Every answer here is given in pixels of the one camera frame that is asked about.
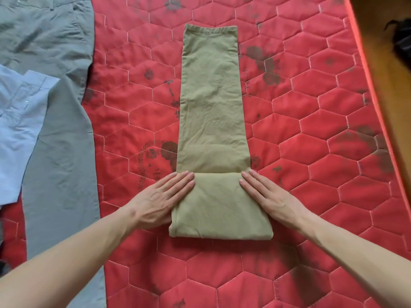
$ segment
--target human hand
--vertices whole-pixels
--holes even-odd
[[[194,185],[194,173],[185,171],[171,173],[141,191],[124,206],[132,212],[134,229],[153,228],[171,222],[171,209]]]
[[[242,172],[240,185],[275,220],[289,228],[302,230],[310,212],[295,196],[256,171]]]

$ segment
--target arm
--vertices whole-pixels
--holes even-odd
[[[411,307],[411,262],[326,222],[255,171],[240,185],[275,220],[294,228],[338,261],[382,307]]]
[[[164,177],[115,213],[20,265],[0,279],[0,303],[9,308],[67,306],[136,228],[171,220],[167,213],[193,188],[193,178],[187,172]]]

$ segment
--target red quilted mattress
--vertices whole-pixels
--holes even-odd
[[[184,25],[237,25],[252,167],[326,220],[411,259],[408,202],[348,0],[92,1],[83,105],[102,216],[176,169]],[[105,265],[108,307],[377,307],[314,244],[272,224],[268,242],[136,231]],[[20,204],[3,208],[3,227],[2,255],[15,267],[26,258]]]

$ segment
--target gray pants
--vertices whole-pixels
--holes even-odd
[[[0,0],[0,48],[3,66],[60,79],[23,179],[31,259],[100,218],[93,131],[81,106],[94,48],[91,1]],[[69,307],[105,306],[101,268]]]

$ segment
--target forearm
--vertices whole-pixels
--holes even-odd
[[[0,302],[10,308],[65,307],[133,229],[127,210],[39,254],[0,279]]]
[[[336,259],[382,307],[411,307],[411,262],[309,214],[299,231]]]

